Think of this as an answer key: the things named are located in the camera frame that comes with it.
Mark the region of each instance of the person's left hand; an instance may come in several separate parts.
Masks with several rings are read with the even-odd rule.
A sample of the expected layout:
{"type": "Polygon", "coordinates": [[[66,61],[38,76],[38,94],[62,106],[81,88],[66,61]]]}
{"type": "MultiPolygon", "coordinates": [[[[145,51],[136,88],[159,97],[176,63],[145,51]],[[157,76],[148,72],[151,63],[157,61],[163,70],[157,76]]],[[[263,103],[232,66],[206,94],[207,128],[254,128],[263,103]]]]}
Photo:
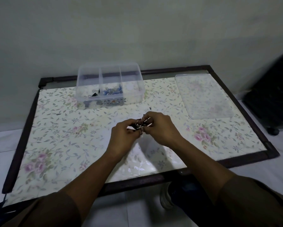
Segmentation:
{"type": "Polygon", "coordinates": [[[117,123],[111,130],[111,138],[105,154],[115,158],[118,162],[131,149],[132,144],[138,139],[142,131],[127,129],[128,126],[135,124],[137,119],[127,119],[117,123]]]}

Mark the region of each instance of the plastic container compartment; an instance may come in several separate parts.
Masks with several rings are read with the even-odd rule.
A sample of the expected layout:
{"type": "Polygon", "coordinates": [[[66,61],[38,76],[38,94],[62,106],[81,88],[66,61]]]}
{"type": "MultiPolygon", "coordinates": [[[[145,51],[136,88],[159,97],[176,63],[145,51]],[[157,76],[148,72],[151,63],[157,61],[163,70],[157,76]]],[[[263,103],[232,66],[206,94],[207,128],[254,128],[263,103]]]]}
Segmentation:
{"type": "Polygon", "coordinates": [[[75,98],[87,108],[140,103],[144,93],[137,63],[86,64],[79,68],[75,98]],[[109,89],[117,90],[118,94],[109,94],[109,89]]]}

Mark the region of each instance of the brown sleeve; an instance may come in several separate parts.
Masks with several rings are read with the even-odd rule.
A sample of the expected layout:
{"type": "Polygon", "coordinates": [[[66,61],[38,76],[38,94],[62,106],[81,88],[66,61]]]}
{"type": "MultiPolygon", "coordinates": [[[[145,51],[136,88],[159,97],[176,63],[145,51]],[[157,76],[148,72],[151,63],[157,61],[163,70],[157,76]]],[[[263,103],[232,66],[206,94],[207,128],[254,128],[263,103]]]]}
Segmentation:
{"type": "Polygon", "coordinates": [[[216,206],[233,226],[283,226],[283,195],[251,178],[230,179],[216,206]]]}
{"type": "Polygon", "coordinates": [[[67,194],[57,192],[37,199],[3,227],[81,226],[79,210],[67,194]]]}

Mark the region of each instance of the hand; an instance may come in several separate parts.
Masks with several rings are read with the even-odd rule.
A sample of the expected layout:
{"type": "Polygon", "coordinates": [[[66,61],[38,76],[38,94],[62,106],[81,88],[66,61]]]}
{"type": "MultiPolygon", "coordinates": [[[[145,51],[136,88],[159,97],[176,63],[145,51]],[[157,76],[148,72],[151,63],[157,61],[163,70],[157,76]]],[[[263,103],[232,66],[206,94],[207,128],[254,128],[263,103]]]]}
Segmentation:
{"type": "Polygon", "coordinates": [[[112,128],[111,138],[105,152],[106,155],[119,162],[122,157],[129,152],[132,144],[141,136],[142,132],[140,130],[127,129],[127,127],[135,124],[137,121],[136,119],[127,119],[117,123],[117,125],[112,128]]]}
{"type": "Polygon", "coordinates": [[[147,120],[146,124],[152,124],[142,127],[141,130],[146,134],[150,134],[159,144],[173,149],[178,142],[184,140],[172,123],[170,116],[164,115],[161,112],[149,111],[140,122],[145,120],[147,120]]]}

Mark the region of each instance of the dark wooden table frame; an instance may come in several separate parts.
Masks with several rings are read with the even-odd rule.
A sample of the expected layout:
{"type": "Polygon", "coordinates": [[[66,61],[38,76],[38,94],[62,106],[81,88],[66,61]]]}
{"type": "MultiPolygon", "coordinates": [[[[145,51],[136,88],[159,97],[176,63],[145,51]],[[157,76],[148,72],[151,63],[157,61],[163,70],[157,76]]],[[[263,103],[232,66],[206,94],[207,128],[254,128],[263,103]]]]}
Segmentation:
{"type": "MultiPolygon", "coordinates": [[[[210,65],[143,70],[141,71],[141,73],[142,75],[147,75],[147,74],[187,72],[187,71],[198,71],[198,70],[207,70],[211,74],[211,76],[219,83],[219,85],[228,94],[230,99],[238,107],[242,115],[245,117],[247,122],[250,124],[253,131],[257,134],[258,138],[260,139],[260,141],[264,144],[264,146],[267,149],[265,151],[259,151],[255,153],[245,154],[242,156],[232,157],[232,158],[220,160],[218,162],[222,164],[223,166],[225,166],[226,168],[232,168],[232,167],[242,166],[242,165],[255,163],[259,161],[264,161],[267,159],[272,159],[272,158],[276,158],[280,156],[280,154],[277,152],[275,147],[268,141],[265,135],[257,127],[255,122],[251,119],[251,117],[243,109],[243,107],[240,105],[240,103],[237,101],[234,95],[230,92],[230,90],[225,86],[225,84],[221,81],[221,79],[213,71],[210,65]]],[[[74,80],[77,80],[77,76],[46,77],[46,78],[41,78],[38,84],[38,87],[40,90],[43,87],[45,87],[46,84],[48,83],[74,81],[74,80]]],[[[18,146],[16,148],[13,160],[11,162],[11,166],[9,168],[9,171],[8,171],[8,174],[7,174],[4,186],[3,186],[3,190],[2,190],[3,194],[10,193],[14,187],[14,184],[15,184],[18,172],[19,172],[19,168],[21,166],[22,158],[24,156],[24,152],[26,149],[30,131],[32,128],[35,111],[37,107],[37,102],[38,102],[39,90],[37,91],[34,101],[32,103],[29,115],[26,120],[26,124],[22,131],[22,135],[20,137],[18,146]]],[[[167,171],[163,173],[157,173],[157,174],[152,174],[148,176],[128,179],[128,180],[119,181],[119,182],[106,183],[103,186],[98,196],[105,196],[109,194],[137,189],[140,187],[151,186],[151,185],[155,185],[159,183],[165,183],[165,182],[172,181],[174,179],[178,179],[179,177],[182,177],[183,175],[187,175],[187,174],[189,174],[189,170],[187,168],[184,168],[184,169],[179,169],[179,170],[172,170],[172,171],[167,171]]],[[[10,208],[15,207],[15,205],[16,207],[25,207],[28,204],[30,204],[33,200],[34,199],[13,204],[10,206],[10,208]]]]}

